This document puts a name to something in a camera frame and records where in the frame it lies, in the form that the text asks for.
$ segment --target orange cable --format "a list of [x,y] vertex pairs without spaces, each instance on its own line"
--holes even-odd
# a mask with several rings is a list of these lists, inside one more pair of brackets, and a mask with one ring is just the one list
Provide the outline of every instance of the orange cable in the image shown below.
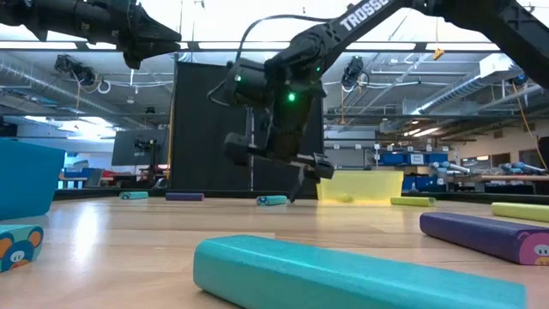
[[[514,82],[513,82],[513,89],[515,90],[515,94],[518,93],[518,91],[516,90],[516,85],[515,85]],[[526,114],[524,114],[524,109],[522,108],[521,97],[520,96],[516,97],[516,100],[518,101],[518,107],[521,110],[522,119],[524,120],[524,124],[526,125],[526,129],[528,130],[528,133],[530,134],[530,136],[535,140],[535,149],[538,151],[538,155],[540,156],[541,164],[543,164],[543,167],[546,169],[546,171],[549,171],[549,169],[547,168],[547,164],[546,164],[545,160],[543,160],[543,156],[541,155],[540,145],[538,144],[538,139],[534,136],[534,134],[530,130],[530,125],[528,124],[528,120],[526,119]]]

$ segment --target cable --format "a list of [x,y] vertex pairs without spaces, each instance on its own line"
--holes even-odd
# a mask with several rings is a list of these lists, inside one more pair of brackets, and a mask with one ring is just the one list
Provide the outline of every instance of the cable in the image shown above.
[[[250,34],[251,30],[255,26],[257,26],[262,21],[269,21],[273,19],[284,19],[284,18],[297,19],[302,21],[315,21],[315,22],[328,22],[332,20],[331,18],[316,18],[316,17],[309,17],[309,16],[302,16],[302,15],[284,14],[284,15],[272,15],[272,16],[268,16],[260,20],[254,21],[248,26],[248,28],[246,29],[246,31],[244,31],[244,34],[242,35],[242,39],[240,40],[240,46],[238,47],[238,50],[237,50],[236,61],[240,59],[240,56],[242,55],[242,50],[244,49],[244,42],[246,41],[246,38],[248,38],[248,34]],[[230,106],[229,104],[225,102],[221,102],[220,100],[217,100],[214,98],[214,93],[217,92],[221,87],[223,87],[223,85],[225,85],[225,81],[220,82],[219,85],[217,85],[214,89],[210,90],[206,97],[208,98],[208,100],[214,103],[217,103],[223,106]]]
[[314,22],[328,22],[332,21],[333,18],[316,18],[316,17],[309,17],[309,16],[302,16],[302,15],[291,15],[291,14],[284,14],[284,15],[272,15],[265,18],[262,18],[260,20],[254,21],[251,23],[251,25],[246,29],[244,32],[244,35],[242,36],[242,39],[240,40],[240,47],[237,51],[236,60],[240,59],[240,55],[242,54],[242,49],[244,48],[244,42],[246,41],[246,38],[248,37],[248,34],[250,34],[251,30],[257,26],[262,21],[270,21],[273,19],[297,19],[301,21],[314,21]]
[[[518,93],[518,91],[516,90],[516,85],[515,85],[514,82],[513,82],[513,89],[515,90],[515,94]],[[528,130],[528,133],[530,134],[530,136],[535,140],[535,149],[538,151],[538,155],[540,156],[541,164],[543,164],[543,167],[546,169],[546,171],[549,171],[549,168],[547,168],[547,164],[546,164],[545,160],[543,160],[543,155],[541,155],[540,145],[538,144],[538,139],[534,136],[534,134],[530,130],[530,125],[528,124],[528,120],[526,119],[526,114],[524,113],[524,109],[522,108],[521,97],[517,96],[516,100],[518,101],[518,107],[521,109],[521,115],[522,115],[522,119],[524,120],[524,124],[526,125],[526,129]]]

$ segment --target black curtain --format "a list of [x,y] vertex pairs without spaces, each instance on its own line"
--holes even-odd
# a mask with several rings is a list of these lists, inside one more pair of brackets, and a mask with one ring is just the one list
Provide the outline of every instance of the black curtain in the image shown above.
[[223,155],[229,132],[244,134],[246,111],[210,102],[206,95],[227,74],[225,66],[179,63],[174,106],[172,189],[244,191],[249,169]]
[[[263,114],[255,112],[255,144],[264,145],[267,132],[262,130],[265,122]],[[305,136],[301,143],[300,153],[312,155],[323,153],[323,101],[313,102]],[[254,191],[290,191],[298,177],[297,167],[285,166],[272,161],[256,159],[254,162]],[[301,198],[316,198],[317,186],[313,181],[306,180]]]

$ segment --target table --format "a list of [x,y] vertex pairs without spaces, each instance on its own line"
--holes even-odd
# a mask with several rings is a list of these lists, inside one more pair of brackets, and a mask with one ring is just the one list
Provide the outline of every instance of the table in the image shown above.
[[[492,217],[483,204],[441,202],[437,210]],[[0,300],[2,309],[237,308],[195,286],[193,254],[204,239],[247,233],[521,282],[529,308],[547,308],[549,267],[510,264],[428,237],[419,230],[424,211],[433,209],[306,200],[273,208],[241,199],[55,202],[39,259],[0,275]]]

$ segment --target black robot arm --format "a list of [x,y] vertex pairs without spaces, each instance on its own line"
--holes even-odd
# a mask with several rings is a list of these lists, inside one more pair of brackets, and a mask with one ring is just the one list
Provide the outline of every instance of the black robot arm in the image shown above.
[[334,167],[326,157],[299,154],[311,104],[325,96],[321,77],[351,43],[401,8],[443,17],[458,27],[483,33],[530,77],[549,88],[549,29],[516,0],[363,0],[344,15],[298,34],[286,50],[264,64],[244,58],[229,64],[224,81],[226,102],[221,103],[269,109],[271,119],[264,145],[249,145],[245,136],[230,134],[226,155],[239,165],[246,165],[248,155],[300,165],[299,184],[304,172],[317,181],[331,178]]
[[91,44],[114,44],[131,69],[181,48],[181,35],[151,18],[136,0],[3,0],[0,23],[25,25],[40,41],[56,31]]

